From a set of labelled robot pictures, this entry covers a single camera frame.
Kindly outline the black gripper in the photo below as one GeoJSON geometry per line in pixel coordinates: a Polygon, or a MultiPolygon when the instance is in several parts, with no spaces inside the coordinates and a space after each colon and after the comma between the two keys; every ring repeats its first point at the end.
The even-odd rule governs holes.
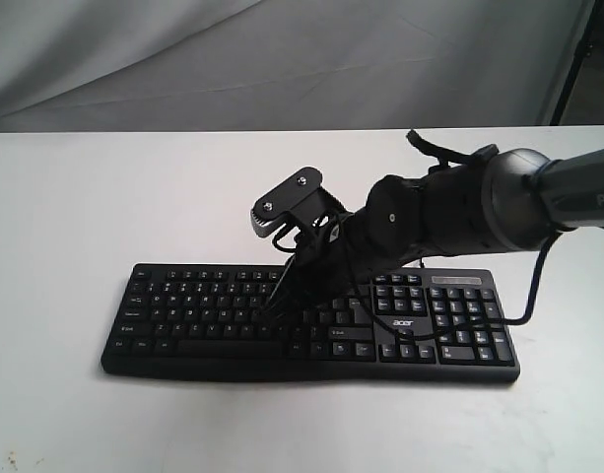
{"type": "Polygon", "coordinates": [[[324,304],[366,280],[363,262],[366,213],[326,210],[311,225],[312,240],[298,237],[293,263],[284,266],[260,320],[286,324],[314,304],[324,304]]]}

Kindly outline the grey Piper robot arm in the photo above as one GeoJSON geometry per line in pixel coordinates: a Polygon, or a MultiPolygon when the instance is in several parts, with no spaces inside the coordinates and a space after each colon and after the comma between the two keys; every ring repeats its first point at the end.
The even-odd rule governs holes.
{"type": "Polygon", "coordinates": [[[255,202],[250,216],[259,237],[294,238],[261,308],[264,321],[279,322],[421,258],[544,250],[560,234],[604,228],[604,149],[552,160],[495,145],[463,154],[415,131],[407,139],[434,165],[418,178],[383,177],[355,212],[312,167],[255,202]]]}

